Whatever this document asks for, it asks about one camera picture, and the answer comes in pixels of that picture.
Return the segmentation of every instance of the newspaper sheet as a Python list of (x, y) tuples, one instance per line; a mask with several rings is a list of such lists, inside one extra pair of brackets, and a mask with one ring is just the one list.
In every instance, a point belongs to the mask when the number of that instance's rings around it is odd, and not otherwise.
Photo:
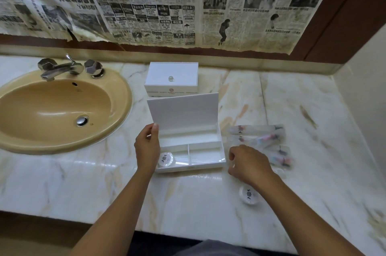
[(322, 0), (0, 0), (0, 33), (290, 54)]

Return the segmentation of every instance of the dark pants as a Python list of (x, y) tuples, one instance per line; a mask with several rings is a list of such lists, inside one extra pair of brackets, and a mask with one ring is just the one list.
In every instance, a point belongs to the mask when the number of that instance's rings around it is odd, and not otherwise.
[(220, 42), (224, 42), (225, 39), (227, 38), (227, 35), (225, 34), (225, 32), (220, 32), (221, 36), (222, 36), (222, 39), (220, 40)]

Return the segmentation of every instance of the sink rim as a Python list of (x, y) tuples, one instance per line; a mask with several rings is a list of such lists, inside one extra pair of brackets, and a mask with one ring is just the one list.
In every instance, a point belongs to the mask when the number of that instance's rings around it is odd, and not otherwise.
[[(103, 124), (102, 129), (100, 128), (100, 131), (89, 133), (83, 139), (71, 143), (53, 143), (52, 141), (35, 141), (9, 136), (0, 129), (0, 148), (30, 155), (57, 154), (90, 146), (112, 134), (128, 117), (133, 104), (133, 94), (127, 80), (121, 74), (113, 69), (104, 69), (105, 75), (99, 79), (94, 79), (86, 73), (81, 73), (80, 75), (64, 73), (57, 76), (54, 81), (50, 81), (50, 83), (54, 83), (56, 80), (82, 81), (95, 85), (106, 92), (111, 102), (110, 115)], [(36, 70), (23, 74), (4, 84), (0, 87), (0, 100), (6, 94), (11, 94), (12, 91), (22, 87), (28, 87), (29, 84), (47, 83), (47, 81), (41, 79), (40, 75), (41, 71)], [(128, 96), (128, 98), (122, 98), (123, 94)]]

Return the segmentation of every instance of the oval sink basin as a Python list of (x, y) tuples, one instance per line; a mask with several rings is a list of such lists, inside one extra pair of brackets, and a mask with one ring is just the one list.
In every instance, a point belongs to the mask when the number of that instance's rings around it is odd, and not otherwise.
[(0, 147), (54, 154), (97, 142), (125, 120), (132, 106), (127, 81), (116, 71), (93, 79), (64, 73), (44, 81), (33, 71), (0, 88)]

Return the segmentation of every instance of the closed white box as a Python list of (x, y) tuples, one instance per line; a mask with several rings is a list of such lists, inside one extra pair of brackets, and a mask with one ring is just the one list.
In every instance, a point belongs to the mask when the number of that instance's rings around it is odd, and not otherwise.
[(171, 153), (170, 166), (156, 172), (223, 167), (226, 164), (218, 119), (219, 94), (149, 99), (153, 121), (159, 124), (161, 157)]
[(145, 89), (149, 96), (197, 94), (198, 63), (152, 62)]

